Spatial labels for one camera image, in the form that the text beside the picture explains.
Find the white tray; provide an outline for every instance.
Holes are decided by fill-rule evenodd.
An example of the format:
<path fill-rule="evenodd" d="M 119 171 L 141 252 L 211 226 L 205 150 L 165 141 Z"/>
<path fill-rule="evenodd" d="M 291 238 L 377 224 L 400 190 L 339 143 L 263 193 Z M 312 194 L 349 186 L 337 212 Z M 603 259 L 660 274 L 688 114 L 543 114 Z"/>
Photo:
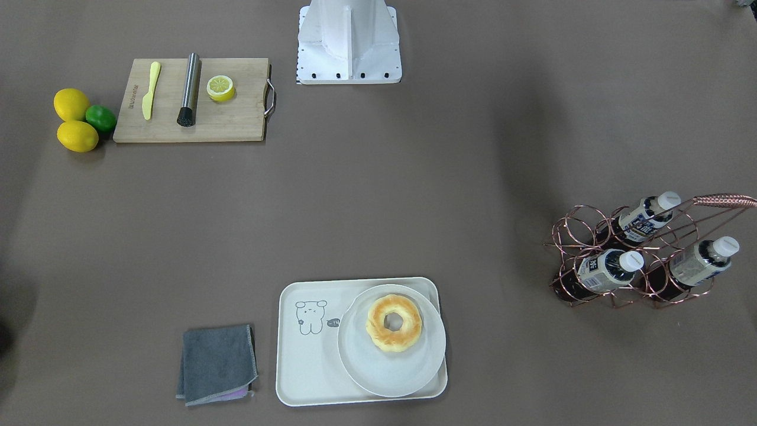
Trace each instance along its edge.
<path fill-rule="evenodd" d="M 444 392 L 446 358 L 437 375 L 421 390 L 399 398 L 367 392 L 344 370 L 337 350 L 339 318 L 357 295 L 381 284 L 407 286 L 426 296 L 439 310 L 436 286 L 424 277 L 307 281 L 289 284 L 282 291 L 276 357 L 276 395 L 282 403 L 293 407 L 370 403 L 434 398 Z"/>

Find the white metal bracket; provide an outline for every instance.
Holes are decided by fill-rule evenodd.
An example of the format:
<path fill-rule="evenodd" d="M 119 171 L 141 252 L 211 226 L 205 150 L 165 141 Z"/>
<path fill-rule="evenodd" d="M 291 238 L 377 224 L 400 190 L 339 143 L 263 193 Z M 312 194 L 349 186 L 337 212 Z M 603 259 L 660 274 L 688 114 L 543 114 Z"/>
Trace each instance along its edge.
<path fill-rule="evenodd" d="M 313 0 L 300 9 L 297 83 L 382 84 L 402 78 L 397 11 L 384 0 Z"/>

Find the yellow lemon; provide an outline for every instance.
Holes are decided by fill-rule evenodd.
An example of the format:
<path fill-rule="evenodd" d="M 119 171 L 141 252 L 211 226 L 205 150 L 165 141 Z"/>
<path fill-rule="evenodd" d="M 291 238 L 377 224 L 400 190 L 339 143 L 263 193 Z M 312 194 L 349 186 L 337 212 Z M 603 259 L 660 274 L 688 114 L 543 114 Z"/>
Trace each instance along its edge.
<path fill-rule="evenodd" d="M 52 104 L 63 121 L 82 121 L 89 108 L 89 99 L 81 90 L 68 88 L 58 90 Z"/>
<path fill-rule="evenodd" d="M 92 151 L 100 140 L 97 130 L 83 121 L 65 121 L 58 127 L 58 140 L 75 152 Z"/>
<path fill-rule="evenodd" d="M 215 76 L 207 81 L 207 94 L 216 102 L 224 102 L 234 97 L 234 82 L 227 76 Z"/>

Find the bagel hole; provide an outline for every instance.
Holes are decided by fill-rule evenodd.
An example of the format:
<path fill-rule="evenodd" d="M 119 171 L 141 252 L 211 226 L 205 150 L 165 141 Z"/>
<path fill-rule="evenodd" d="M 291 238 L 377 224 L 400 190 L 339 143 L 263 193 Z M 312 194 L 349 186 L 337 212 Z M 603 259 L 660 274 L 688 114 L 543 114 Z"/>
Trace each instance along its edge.
<path fill-rule="evenodd" d="M 402 317 L 392 312 L 384 317 L 384 328 L 397 331 L 402 328 Z"/>

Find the copper wire rack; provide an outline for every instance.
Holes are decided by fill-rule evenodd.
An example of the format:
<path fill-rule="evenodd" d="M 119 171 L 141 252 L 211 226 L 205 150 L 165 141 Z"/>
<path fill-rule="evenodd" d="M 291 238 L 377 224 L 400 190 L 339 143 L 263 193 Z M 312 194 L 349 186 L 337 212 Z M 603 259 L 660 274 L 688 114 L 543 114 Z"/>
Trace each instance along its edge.
<path fill-rule="evenodd" d="M 665 265 L 677 253 L 698 244 L 736 216 L 755 207 L 757 207 L 757 199 L 749 196 L 730 193 L 695 196 L 664 212 L 673 211 L 673 218 L 649 241 L 642 246 L 634 247 L 623 243 L 611 226 L 612 220 L 620 216 L 629 208 L 628 206 L 619 207 L 610 215 L 605 215 L 598 208 L 590 205 L 576 205 L 552 226 L 551 242 L 544 244 L 555 247 L 560 253 L 562 262 L 550 287 L 562 299 L 567 299 L 566 303 L 571 307 L 601 299 L 609 301 L 609 304 L 616 309 L 640 301 L 650 302 L 655 309 L 662 309 L 704 296 L 715 285 L 714 278 L 709 278 L 707 282 L 691 289 L 684 289 L 670 278 Z M 598 230 L 604 227 L 609 230 L 607 237 L 597 240 Z M 626 286 L 604 293 L 591 292 L 591 296 L 581 298 L 569 289 L 566 278 L 574 278 L 573 274 L 577 276 L 581 261 L 601 253 L 603 251 L 601 247 L 610 239 L 616 239 L 627 246 L 628 250 L 640 252 L 644 257 L 645 267 L 638 277 Z M 665 272 L 665 285 L 654 290 L 650 286 L 649 275 L 658 268 L 663 268 Z M 676 287 L 681 294 L 671 299 L 664 299 L 660 294 L 668 289 L 668 286 Z"/>

